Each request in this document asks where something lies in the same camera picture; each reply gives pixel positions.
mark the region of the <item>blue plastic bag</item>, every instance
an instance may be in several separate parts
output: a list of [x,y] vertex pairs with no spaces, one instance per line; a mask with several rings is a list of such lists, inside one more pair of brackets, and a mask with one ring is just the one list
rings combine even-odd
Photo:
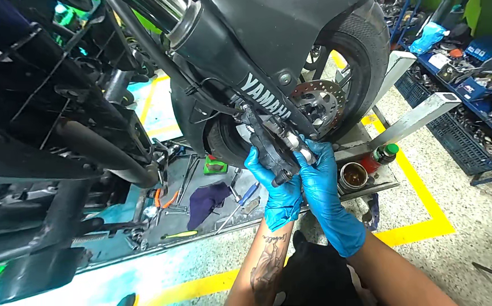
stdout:
[[422,37],[416,39],[410,46],[410,52],[417,55],[426,53],[434,43],[437,43],[445,36],[445,32],[445,28],[430,21],[423,28]]

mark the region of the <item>green bottle cap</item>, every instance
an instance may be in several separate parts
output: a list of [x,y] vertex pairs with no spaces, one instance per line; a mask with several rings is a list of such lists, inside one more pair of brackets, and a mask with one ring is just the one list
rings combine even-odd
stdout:
[[399,147],[395,143],[390,143],[384,148],[384,150],[391,155],[397,154],[399,152]]

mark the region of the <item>gloved hand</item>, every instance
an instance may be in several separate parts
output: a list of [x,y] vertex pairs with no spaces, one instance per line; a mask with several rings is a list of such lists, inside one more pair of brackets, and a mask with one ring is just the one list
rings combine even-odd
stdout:
[[303,202],[299,176],[295,175],[289,182],[274,188],[271,182],[275,175],[259,163],[259,151],[254,146],[251,147],[244,165],[269,191],[269,199],[265,206],[265,222],[270,231],[276,231],[289,221],[297,220]]
[[318,156],[316,163],[308,165],[302,154],[294,152],[301,166],[299,174],[306,201],[327,240],[338,254],[350,257],[365,243],[365,227],[341,205],[337,191],[337,163],[331,143],[317,143],[309,139],[305,142]]

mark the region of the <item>black pants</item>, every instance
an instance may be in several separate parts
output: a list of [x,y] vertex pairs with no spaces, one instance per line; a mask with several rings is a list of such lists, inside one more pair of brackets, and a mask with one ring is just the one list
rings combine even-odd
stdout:
[[346,259],[332,245],[308,242],[293,234],[295,253],[283,268],[277,292],[285,292],[282,305],[362,305],[351,282]]

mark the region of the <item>bottle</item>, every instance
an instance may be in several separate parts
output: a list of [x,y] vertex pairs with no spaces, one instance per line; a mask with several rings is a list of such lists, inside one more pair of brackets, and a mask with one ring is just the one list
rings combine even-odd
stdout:
[[369,155],[365,156],[360,164],[367,170],[367,173],[371,174],[381,165],[394,161],[397,152],[399,152],[399,147],[395,143],[381,145]]

